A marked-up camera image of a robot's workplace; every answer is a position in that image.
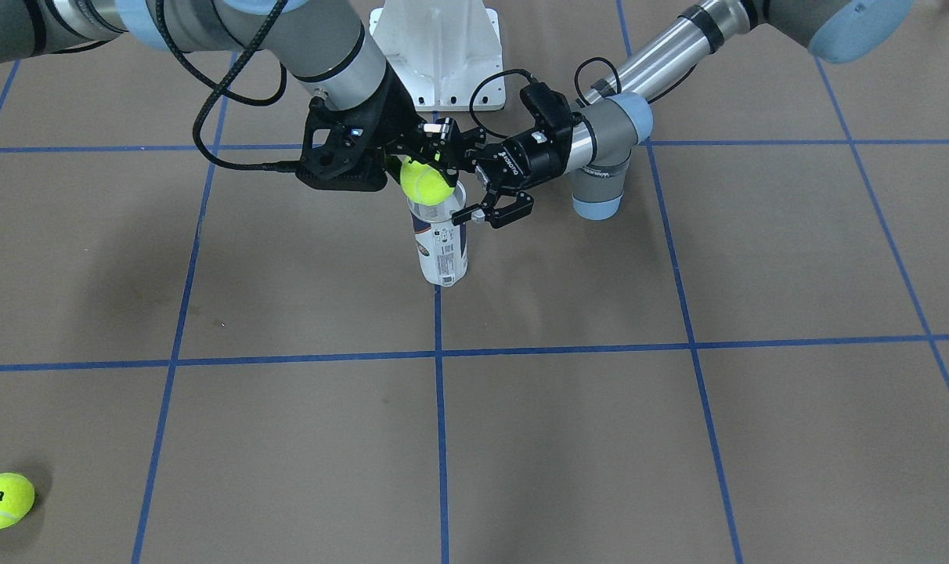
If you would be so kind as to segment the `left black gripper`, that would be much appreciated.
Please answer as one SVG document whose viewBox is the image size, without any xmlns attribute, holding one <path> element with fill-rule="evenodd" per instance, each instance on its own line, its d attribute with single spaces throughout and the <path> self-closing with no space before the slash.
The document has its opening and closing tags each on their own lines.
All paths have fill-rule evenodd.
<svg viewBox="0 0 949 564">
<path fill-rule="evenodd" d="M 500 229 L 531 214 L 534 197 L 524 190 L 540 183 L 553 181 L 564 175 L 570 161 L 572 136 L 548 136 L 539 129 L 531 129 L 506 138 L 500 143 L 488 143 L 484 128 L 461 132 L 459 125 L 450 125 L 440 136 L 440 164 L 447 171 L 473 172 L 485 185 L 481 202 L 452 214 L 452 224 L 488 222 Z M 501 197 L 513 197 L 514 202 L 500 208 Z"/>
</svg>

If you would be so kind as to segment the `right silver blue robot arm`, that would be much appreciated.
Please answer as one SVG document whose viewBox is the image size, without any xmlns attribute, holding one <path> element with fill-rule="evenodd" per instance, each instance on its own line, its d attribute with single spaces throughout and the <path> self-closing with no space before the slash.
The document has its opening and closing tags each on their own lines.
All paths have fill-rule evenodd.
<svg viewBox="0 0 949 564">
<path fill-rule="evenodd" d="M 293 174 L 317 190 L 384 189 L 403 160 L 428 164 L 453 183 L 472 150 L 456 129 L 429 125 L 370 28 L 346 1 L 0 1 L 0 63 L 66 53 L 123 34 L 170 51 L 211 94 L 203 123 L 253 54 L 267 51 L 311 96 L 301 156 L 221 168 Z"/>
</svg>

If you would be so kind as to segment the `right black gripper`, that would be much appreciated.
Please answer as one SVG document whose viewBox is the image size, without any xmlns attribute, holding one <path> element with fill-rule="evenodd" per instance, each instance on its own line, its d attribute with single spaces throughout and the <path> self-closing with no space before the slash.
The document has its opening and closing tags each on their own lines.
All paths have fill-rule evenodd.
<svg viewBox="0 0 949 564">
<path fill-rule="evenodd" d="M 363 156 L 370 160 L 407 156 L 446 181 L 459 179 L 464 161 L 459 125 L 450 117 L 425 121 L 396 74 L 386 74 L 377 90 L 349 111 L 349 128 L 363 132 Z"/>
</svg>

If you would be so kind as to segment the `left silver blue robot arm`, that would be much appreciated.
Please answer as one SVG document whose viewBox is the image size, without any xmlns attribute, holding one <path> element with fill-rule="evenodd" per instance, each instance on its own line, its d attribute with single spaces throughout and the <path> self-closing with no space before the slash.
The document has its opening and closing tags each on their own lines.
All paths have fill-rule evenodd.
<svg viewBox="0 0 949 564">
<path fill-rule="evenodd" d="M 521 101 L 534 122 L 475 151 L 472 171 L 484 197 L 453 208 L 450 221 L 510 225 L 531 214 L 531 189 L 561 178 L 570 181 L 578 215 L 610 219 L 621 207 L 632 153 L 654 131 L 654 105 L 729 43 L 770 27 L 816 60 L 843 64 L 886 42 L 912 8 L 911 1 L 700 1 L 572 99 L 520 69 Z"/>
</svg>

